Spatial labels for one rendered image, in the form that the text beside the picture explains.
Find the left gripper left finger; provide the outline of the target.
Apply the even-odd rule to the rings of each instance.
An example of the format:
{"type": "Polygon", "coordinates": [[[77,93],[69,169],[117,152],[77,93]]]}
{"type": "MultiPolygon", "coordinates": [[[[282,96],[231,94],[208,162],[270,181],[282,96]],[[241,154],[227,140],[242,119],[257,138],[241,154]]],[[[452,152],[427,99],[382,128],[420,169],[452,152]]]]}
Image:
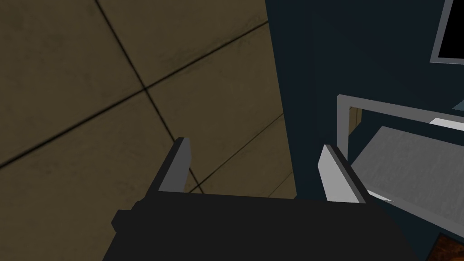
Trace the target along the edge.
{"type": "Polygon", "coordinates": [[[191,164],[190,139],[179,137],[173,143],[158,173],[151,183],[145,199],[153,197],[157,192],[184,191],[191,164]]]}

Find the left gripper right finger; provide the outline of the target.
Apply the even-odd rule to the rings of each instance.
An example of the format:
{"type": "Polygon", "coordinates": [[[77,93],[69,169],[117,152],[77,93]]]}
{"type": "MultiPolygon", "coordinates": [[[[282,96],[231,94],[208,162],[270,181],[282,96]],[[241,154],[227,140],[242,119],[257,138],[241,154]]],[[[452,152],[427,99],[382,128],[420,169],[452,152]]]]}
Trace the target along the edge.
{"type": "Polygon", "coordinates": [[[328,201],[344,203],[371,201],[371,195],[337,146],[323,146],[318,170],[328,201]]]}

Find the grey-framed black window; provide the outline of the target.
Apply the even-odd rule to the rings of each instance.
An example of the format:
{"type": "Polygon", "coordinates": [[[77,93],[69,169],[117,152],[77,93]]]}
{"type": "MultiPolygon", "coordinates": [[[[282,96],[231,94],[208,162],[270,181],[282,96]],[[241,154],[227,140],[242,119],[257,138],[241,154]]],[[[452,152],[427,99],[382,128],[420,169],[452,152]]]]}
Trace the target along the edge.
{"type": "Polygon", "coordinates": [[[464,65],[464,0],[445,0],[430,62],[464,65]]]}

